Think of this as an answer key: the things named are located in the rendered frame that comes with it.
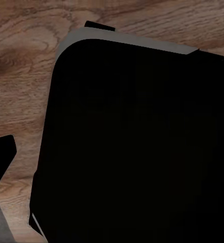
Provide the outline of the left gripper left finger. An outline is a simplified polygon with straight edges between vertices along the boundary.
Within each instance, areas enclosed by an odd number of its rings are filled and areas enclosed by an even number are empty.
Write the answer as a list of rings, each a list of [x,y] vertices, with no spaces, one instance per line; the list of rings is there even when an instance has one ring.
[[[0,137],[0,180],[17,154],[13,135]]]

